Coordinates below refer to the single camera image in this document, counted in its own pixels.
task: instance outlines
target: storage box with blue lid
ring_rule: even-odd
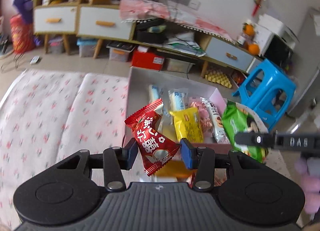
[[[82,58],[93,57],[97,42],[98,40],[96,39],[79,38],[77,40],[77,45],[79,46],[79,56]]]

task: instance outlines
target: red snack package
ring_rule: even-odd
[[[148,176],[161,169],[180,148],[179,144],[154,129],[161,117],[155,110],[162,104],[162,100],[158,99],[124,121],[132,129],[142,156],[144,171]]]

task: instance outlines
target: orange fruit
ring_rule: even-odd
[[[254,27],[251,24],[245,23],[243,26],[243,32],[247,34],[249,37],[254,36]]]
[[[250,44],[248,46],[248,51],[250,52],[250,54],[257,56],[260,53],[260,48],[258,44]]]

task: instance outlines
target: red box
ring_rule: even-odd
[[[137,49],[133,51],[132,66],[142,67],[154,70],[161,70],[164,58],[152,52],[140,52]]]

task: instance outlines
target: white remote control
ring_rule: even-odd
[[[34,56],[33,59],[31,60],[30,64],[36,64],[40,59],[40,56]]]

